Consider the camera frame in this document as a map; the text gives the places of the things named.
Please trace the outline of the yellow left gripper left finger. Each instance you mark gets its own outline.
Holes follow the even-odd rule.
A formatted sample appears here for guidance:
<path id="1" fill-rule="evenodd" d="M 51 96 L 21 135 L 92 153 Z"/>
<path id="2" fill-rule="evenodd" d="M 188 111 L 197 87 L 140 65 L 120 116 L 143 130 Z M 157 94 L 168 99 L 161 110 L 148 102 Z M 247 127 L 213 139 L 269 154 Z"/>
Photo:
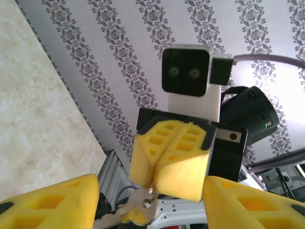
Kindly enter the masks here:
<path id="1" fill-rule="evenodd" d="M 96 174 L 86 174 L 0 202 L 0 229 L 93 229 Z"/>

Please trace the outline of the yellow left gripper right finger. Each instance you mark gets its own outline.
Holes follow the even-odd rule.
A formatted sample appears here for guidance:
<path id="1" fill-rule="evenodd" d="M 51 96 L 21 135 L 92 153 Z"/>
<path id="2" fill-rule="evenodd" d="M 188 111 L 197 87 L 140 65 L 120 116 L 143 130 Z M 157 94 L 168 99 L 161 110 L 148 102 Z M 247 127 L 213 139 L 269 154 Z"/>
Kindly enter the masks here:
<path id="1" fill-rule="evenodd" d="M 207 176 L 203 203 L 209 229 L 305 229 L 305 204 L 221 177 Z"/>

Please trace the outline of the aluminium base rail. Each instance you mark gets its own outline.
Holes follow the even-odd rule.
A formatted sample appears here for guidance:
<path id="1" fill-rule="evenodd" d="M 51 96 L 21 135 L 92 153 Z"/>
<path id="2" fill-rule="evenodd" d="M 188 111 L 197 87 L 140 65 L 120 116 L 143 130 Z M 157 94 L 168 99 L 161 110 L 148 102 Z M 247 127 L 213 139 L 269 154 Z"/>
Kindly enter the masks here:
<path id="1" fill-rule="evenodd" d="M 134 191 L 134 183 L 114 150 L 106 152 L 106 159 L 98 174 L 100 192 L 104 194 L 112 210 L 116 204 L 129 197 Z"/>

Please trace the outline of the silver key bunch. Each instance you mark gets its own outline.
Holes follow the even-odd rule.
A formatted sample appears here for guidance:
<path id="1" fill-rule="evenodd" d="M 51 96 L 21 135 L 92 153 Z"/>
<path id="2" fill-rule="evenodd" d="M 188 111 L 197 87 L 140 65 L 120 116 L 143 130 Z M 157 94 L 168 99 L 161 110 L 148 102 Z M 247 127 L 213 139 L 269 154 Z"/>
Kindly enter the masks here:
<path id="1" fill-rule="evenodd" d="M 137 226 L 151 224 L 158 214 L 158 195 L 153 189 L 137 189 L 112 214 L 106 214 L 96 220 L 92 229 L 109 229 L 121 223 L 132 222 Z"/>

